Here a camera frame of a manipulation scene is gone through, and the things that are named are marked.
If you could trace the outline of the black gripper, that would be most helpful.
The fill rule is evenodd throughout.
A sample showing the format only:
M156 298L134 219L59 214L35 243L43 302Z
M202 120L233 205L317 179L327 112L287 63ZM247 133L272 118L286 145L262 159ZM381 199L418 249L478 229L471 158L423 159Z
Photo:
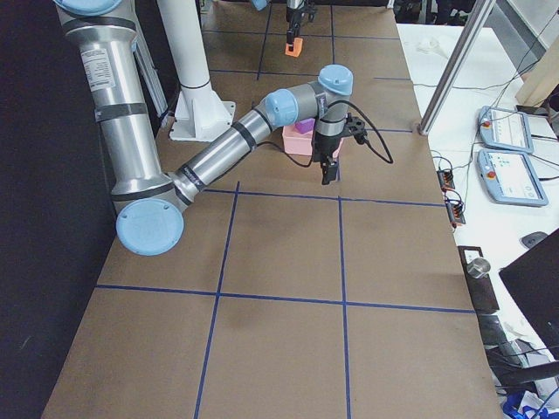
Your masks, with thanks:
M313 137L313 162L321 162L322 185L329 185L338 178L339 162L333 157L335 151L340 147L342 137L340 135L325 135L314 133Z
M306 18L308 22L312 23L315 17L315 4L302 3L297 8L286 8L286 21L289 27L286 31L286 43L293 45L295 39L300 35L300 25L303 19Z

